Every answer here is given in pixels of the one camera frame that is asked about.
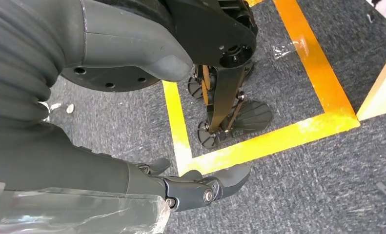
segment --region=black foot plate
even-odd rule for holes
[[[251,100],[243,103],[232,128],[226,132],[225,129],[230,118],[231,115],[225,119],[219,131],[215,134],[210,134],[207,131],[206,123],[201,122],[197,130],[197,136],[202,146],[211,149],[231,139],[262,131],[273,119],[273,114],[266,103]]]
[[[201,99],[203,98],[203,90],[201,82],[198,82],[196,78],[190,77],[188,79],[188,92],[195,98]]]

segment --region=floor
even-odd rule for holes
[[[376,14],[371,24],[366,14],[372,7],[364,0],[298,3],[357,111],[386,61],[386,20]],[[274,110],[266,132],[323,113],[297,54],[274,59],[272,46],[289,36],[273,1],[264,0],[253,12],[259,26],[257,65],[243,89]],[[60,78],[52,92],[49,105],[61,107],[51,113],[51,122],[74,144],[135,163],[165,157],[176,165],[161,83],[111,94]],[[189,96],[186,83],[179,84],[179,92],[193,156],[207,153],[194,134],[205,118],[204,106]],[[75,105],[71,114],[65,110],[69,104]],[[166,233],[386,231],[386,115],[361,124],[249,162],[251,177],[237,195],[172,214]]]

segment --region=clear plastic wrap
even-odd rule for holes
[[[306,40],[303,37],[293,40],[291,42],[282,42],[278,45],[273,45],[273,55],[276,60],[293,53],[295,51],[301,51],[305,56],[309,54],[308,46]]]
[[[166,202],[154,195],[0,192],[0,234],[158,234],[170,216]]]

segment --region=screw hole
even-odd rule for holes
[[[77,75],[84,75],[86,73],[86,70],[81,68],[81,67],[77,67],[77,68],[74,69],[74,72]]]
[[[115,84],[113,84],[113,83],[106,83],[105,87],[108,88],[108,89],[112,89],[112,88],[115,87]]]

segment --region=yellow floor marking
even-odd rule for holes
[[[174,153],[177,169],[185,170],[187,163],[193,158],[188,142],[183,108],[176,83],[163,81],[165,102],[167,103],[168,118],[170,120],[171,135],[173,136]]]
[[[306,42],[303,50],[300,48],[297,50],[298,55],[325,113],[192,158],[177,86],[164,82],[179,175],[193,169],[208,174],[360,126],[349,100],[296,0],[273,1],[292,41],[304,38]]]

